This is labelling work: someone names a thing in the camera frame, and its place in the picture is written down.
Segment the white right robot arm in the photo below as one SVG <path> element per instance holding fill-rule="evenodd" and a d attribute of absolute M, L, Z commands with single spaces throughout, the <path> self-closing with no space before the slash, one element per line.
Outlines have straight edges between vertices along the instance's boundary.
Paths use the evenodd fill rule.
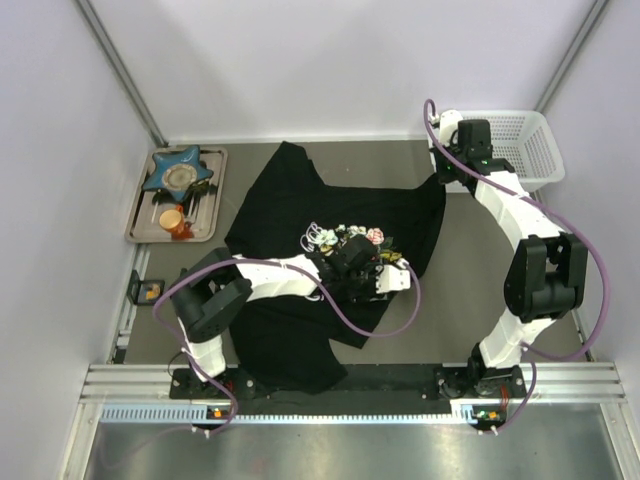
<path fill-rule="evenodd" d="M 581 305 L 588 249 L 531 205 L 515 168 L 495 157 L 488 120 L 465 119 L 448 110 L 430 125 L 437 131 L 430 150 L 438 180 L 466 188 L 492 215 L 514 252 L 503 287 L 505 310 L 467 363 L 467 384 L 476 387 L 510 374 L 526 346 Z"/>

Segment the black floral t-shirt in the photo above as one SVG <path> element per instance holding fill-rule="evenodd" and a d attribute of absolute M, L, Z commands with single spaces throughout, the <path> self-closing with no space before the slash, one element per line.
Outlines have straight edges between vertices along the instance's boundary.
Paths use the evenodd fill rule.
<path fill-rule="evenodd" d="M 445 188 L 430 176 L 413 189 L 330 186 L 301 146 L 284 142 L 254 184 L 225 238 L 233 254 L 285 259 L 310 246 L 324 250 L 344 233 L 361 233 L 384 258 L 403 256 L 417 275 L 432 257 L 446 207 Z M 329 342 L 361 348 L 366 337 L 342 322 L 373 331 L 392 300 L 282 296 L 247 303 L 231 324 L 241 366 L 269 388 L 321 393 L 346 377 Z"/>

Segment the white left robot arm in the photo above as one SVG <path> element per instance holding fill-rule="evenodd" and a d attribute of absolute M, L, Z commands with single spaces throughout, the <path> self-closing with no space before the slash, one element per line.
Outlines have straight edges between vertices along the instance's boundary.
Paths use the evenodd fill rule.
<path fill-rule="evenodd" d="M 245 304 L 285 296 L 340 301 L 385 300 L 410 283 L 402 263 L 383 257 L 356 234 L 327 249 L 316 245 L 294 257 L 250 259 L 218 248 L 181 274 L 162 297 L 170 301 L 183 335 L 182 352 L 196 378 L 207 382 L 226 369 L 222 332 Z"/>

